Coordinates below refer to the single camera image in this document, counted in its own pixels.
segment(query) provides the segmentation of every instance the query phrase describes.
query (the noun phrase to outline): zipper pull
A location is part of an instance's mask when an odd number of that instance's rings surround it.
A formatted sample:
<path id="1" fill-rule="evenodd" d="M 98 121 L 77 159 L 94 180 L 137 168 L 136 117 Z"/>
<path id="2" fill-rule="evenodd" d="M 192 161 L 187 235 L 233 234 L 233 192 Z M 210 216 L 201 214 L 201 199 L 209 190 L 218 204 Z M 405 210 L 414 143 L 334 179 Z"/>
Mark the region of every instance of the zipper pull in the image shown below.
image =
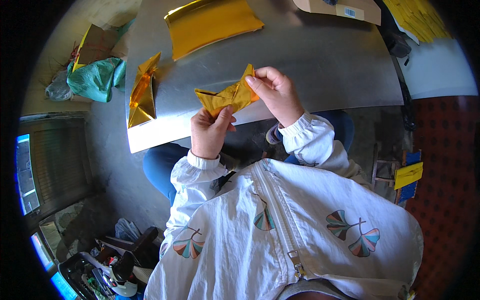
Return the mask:
<path id="1" fill-rule="evenodd" d="M 293 263 L 293 267 L 295 268 L 295 277 L 298 277 L 299 279 L 303 279 L 306 273 L 305 273 L 305 270 L 303 269 L 303 266 L 301 265 L 299 253 L 296 250 L 293 250 L 288 252 L 287 254 Z"/>

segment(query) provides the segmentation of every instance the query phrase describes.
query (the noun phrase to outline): barcode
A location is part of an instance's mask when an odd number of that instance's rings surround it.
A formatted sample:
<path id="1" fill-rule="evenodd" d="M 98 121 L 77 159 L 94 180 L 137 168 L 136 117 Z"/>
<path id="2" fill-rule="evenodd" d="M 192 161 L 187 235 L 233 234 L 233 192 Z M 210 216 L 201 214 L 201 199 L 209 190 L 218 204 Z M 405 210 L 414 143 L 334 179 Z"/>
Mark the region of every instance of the barcode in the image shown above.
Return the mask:
<path id="1" fill-rule="evenodd" d="M 355 11 L 350 8 L 345 8 L 345 14 L 349 17 L 355 18 Z"/>

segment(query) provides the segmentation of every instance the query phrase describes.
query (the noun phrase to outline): gray metal tabletop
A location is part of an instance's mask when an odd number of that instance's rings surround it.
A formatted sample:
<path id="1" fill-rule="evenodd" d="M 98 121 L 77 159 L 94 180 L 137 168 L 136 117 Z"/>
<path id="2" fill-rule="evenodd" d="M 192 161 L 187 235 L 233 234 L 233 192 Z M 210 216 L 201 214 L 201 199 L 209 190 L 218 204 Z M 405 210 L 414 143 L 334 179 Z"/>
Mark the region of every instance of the gray metal tabletop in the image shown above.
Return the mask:
<path id="1" fill-rule="evenodd" d="M 263 29 L 234 36 L 173 61 L 164 16 L 189 0 L 143 0 L 126 71 L 126 117 L 137 67 L 162 52 L 153 91 L 156 119 L 127 130 L 132 153 L 190 136 L 202 107 L 194 89 L 219 92 L 247 64 L 274 66 L 295 83 L 308 111 L 403 105 L 395 67 L 376 25 L 303 12 L 291 0 L 248 0 Z M 263 101 L 234 115 L 235 124 L 270 119 Z"/>

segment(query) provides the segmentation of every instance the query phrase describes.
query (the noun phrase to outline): trash pile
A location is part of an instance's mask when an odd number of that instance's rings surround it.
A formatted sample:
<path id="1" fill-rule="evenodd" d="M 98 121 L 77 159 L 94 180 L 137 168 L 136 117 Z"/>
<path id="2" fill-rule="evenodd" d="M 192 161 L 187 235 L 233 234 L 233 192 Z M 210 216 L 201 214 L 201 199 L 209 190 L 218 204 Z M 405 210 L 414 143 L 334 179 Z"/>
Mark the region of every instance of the trash pile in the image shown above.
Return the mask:
<path id="1" fill-rule="evenodd" d="M 66 70 L 55 74 L 45 95 L 52 101 L 80 95 L 109 102 L 112 87 L 125 91 L 129 28 L 134 20 L 117 30 L 90 25 Z"/>

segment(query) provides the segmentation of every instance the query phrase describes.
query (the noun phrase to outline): gold foil paper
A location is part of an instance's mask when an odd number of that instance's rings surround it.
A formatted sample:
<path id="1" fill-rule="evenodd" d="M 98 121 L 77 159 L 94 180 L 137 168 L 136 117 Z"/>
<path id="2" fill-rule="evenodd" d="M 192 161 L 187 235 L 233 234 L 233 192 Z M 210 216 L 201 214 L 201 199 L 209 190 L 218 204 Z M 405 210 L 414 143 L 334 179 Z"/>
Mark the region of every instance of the gold foil paper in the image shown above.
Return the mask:
<path id="1" fill-rule="evenodd" d="M 169 11 L 165 21 L 172 39 L 173 60 L 264 26 L 245 0 L 197 0 Z"/>
<path id="2" fill-rule="evenodd" d="M 128 126 L 131 128 L 156 118 L 155 102 L 152 91 L 152 78 L 161 52 L 155 54 L 138 66 L 137 76 L 130 94 L 130 113 Z"/>
<path id="3" fill-rule="evenodd" d="M 233 112 L 235 113 L 259 99 L 257 94 L 245 81 L 245 76 L 247 75 L 255 76 L 255 71 L 251 64 L 248 64 L 240 81 L 228 86 L 223 91 L 214 93 L 195 89 L 195 93 L 212 117 L 216 118 L 222 108 L 229 104 L 233 106 Z"/>

